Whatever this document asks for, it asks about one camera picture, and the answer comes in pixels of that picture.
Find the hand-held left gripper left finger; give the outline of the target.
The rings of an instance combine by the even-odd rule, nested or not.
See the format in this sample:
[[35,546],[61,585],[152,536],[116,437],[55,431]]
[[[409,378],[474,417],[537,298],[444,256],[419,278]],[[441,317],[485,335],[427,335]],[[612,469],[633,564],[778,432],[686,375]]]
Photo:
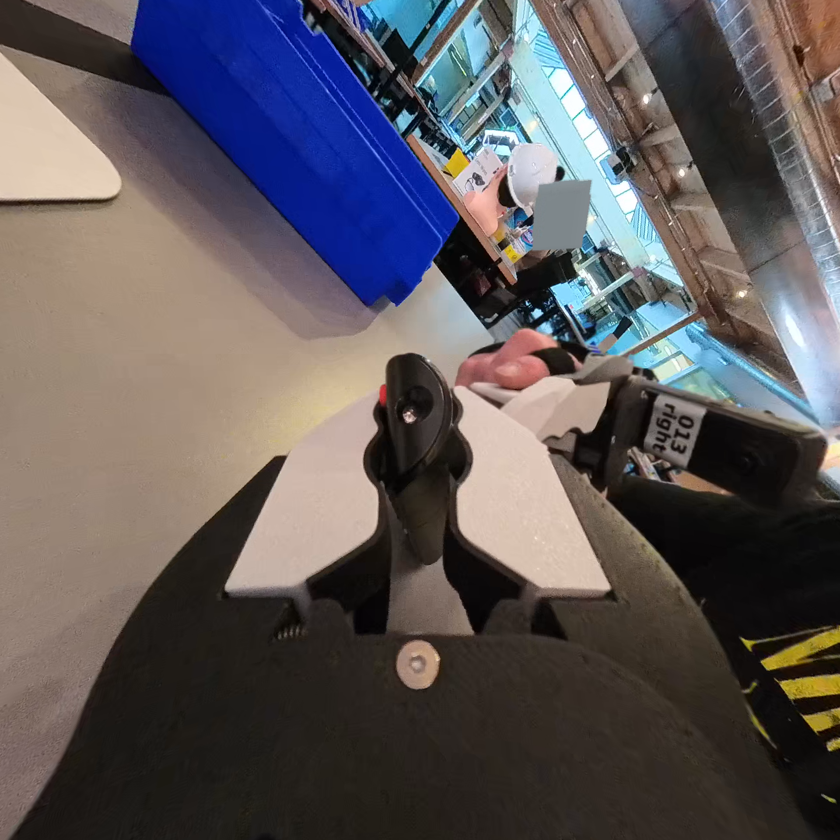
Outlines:
[[328,598],[351,611],[386,582],[390,537],[373,466],[379,407],[370,392],[290,451],[227,579],[228,597],[288,599],[300,614]]

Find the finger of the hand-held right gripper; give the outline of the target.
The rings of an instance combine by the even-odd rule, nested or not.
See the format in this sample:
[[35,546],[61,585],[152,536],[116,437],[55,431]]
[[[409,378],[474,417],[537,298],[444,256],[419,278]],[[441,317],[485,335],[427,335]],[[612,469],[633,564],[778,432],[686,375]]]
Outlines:
[[579,438],[593,432],[606,409],[612,385],[574,382],[549,401],[549,414],[536,432],[538,440],[565,455],[573,455]]
[[481,382],[467,388],[528,430],[581,428],[577,384],[571,379],[546,377],[519,391]]

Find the person's right hand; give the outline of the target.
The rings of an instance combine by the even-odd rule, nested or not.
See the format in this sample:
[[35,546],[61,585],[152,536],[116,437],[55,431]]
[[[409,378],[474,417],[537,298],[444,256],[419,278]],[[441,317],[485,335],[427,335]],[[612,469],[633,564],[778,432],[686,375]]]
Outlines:
[[558,342],[531,329],[472,353],[458,368],[455,386],[475,383],[522,391],[552,375],[572,375],[595,351],[577,342]]

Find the pink object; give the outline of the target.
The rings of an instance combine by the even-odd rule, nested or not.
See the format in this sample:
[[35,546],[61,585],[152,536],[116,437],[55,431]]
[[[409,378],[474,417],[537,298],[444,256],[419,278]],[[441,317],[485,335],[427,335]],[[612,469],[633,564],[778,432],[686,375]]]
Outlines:
[[492,238],[508,210],[500,203],[498,185],[488,185],[481,192],[467,192],[464,203],[482,233]]

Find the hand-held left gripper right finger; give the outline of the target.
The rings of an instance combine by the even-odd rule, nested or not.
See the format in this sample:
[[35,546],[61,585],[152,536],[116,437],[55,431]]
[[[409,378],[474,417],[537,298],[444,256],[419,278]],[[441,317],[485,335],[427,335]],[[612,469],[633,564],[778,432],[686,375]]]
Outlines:
[[529,606],[552,599],[597,599],[612,587],[548,447],[500,410],[457,386],[458,429],[472,461],[457,491],[460,532],[471,550],[446,565],[468,615],[489,615],[500,601]]

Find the silver ventilation duct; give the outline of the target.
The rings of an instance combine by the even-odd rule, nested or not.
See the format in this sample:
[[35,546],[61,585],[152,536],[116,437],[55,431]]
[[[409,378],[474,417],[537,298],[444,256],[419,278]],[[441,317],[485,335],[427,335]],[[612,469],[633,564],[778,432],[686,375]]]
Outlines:
[[809,148],[802,99],[787,80],[787,60],[773,44],[770,13],[760,2],[711,1],[710,8],[749,94],[806,245],[805,264],[816,276],[813,336],[803,339],[809,361],[822,362],[826,373],[816,382],[828,388],[823,398],[838,425],[838,211],[826,176]]

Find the black storage rack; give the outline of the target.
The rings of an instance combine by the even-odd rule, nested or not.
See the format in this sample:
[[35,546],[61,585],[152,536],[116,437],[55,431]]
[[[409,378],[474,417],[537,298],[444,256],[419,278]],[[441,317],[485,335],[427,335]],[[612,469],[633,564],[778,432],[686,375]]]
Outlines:
[[440,152],[459,147],[446,127],[429,94],[410,81],[407,70],[414,54],[402,45],[394,60],[368,32],[363,31],[360,9],[354,2],[302,2],[304,22],[324,34],[353,74],[371,95],[398,134],[407,140],[416,136]]

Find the white printed box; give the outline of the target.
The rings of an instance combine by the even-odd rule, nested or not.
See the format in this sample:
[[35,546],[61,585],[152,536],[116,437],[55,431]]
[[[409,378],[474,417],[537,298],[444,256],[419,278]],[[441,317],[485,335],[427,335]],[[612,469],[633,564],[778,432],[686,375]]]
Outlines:
[[475,157],[453,180],[454,189],[462,197],[471,193],[482,193],[493,177],[503,168],[504,162],[488,147],[480,147]]

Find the black remote control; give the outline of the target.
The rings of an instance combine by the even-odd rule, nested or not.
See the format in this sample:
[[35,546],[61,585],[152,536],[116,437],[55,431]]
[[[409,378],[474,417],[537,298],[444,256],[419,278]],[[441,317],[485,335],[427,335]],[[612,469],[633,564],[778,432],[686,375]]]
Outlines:
[[463,408],[440,370],[418,353],[392,357],[372,409],[363,468],[384,498],[391,577],[455,566],[471,550],[457,520],[457,491],[471,467],[459,431]]

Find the white rounded flat board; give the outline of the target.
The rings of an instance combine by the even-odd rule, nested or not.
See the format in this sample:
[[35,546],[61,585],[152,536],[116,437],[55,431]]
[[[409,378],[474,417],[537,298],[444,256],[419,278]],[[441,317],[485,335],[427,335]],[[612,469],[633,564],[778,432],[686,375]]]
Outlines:
[[109,158],[1,57],[1,203],[97,203],[122,179]]

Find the wooden table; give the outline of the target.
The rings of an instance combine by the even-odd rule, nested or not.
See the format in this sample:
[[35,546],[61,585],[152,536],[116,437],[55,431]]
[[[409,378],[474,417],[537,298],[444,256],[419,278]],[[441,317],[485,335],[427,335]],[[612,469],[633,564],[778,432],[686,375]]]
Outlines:
[[469,235],[475,241],[479,252],[483,255],[481,265],[488,272],[488,277],[492,279],[498,278],[505,287],[513,288],[517,283],[516,272],[493,238],[483,232],[477,221],[467,210],[462,196],[454,187],[453,179],[438,167],[435,158],[430,154],[434,150],[412,134],[407,137],[406,143],[426,169],[427,173],[430,174],[442,194],[445,195],[456,210],[459,216],[456,230],[461,234],[469,230]]

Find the blue plastic crate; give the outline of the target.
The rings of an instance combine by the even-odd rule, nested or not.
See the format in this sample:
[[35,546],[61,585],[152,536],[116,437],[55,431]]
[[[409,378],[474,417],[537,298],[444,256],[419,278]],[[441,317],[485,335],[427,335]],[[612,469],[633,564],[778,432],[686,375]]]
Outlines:
[[459,216],[300,2],[141,1],[131,46],[364,305],[413,293]]

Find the white safety helmet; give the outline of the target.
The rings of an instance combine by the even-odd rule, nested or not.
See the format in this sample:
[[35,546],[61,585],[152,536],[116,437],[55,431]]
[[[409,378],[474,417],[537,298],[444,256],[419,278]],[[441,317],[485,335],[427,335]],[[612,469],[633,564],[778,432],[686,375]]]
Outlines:
[[561,182],[565,169],[558,155],[541,143],[520,143],[509,156],[505,186],[508,206],[532,207],[544,185]]

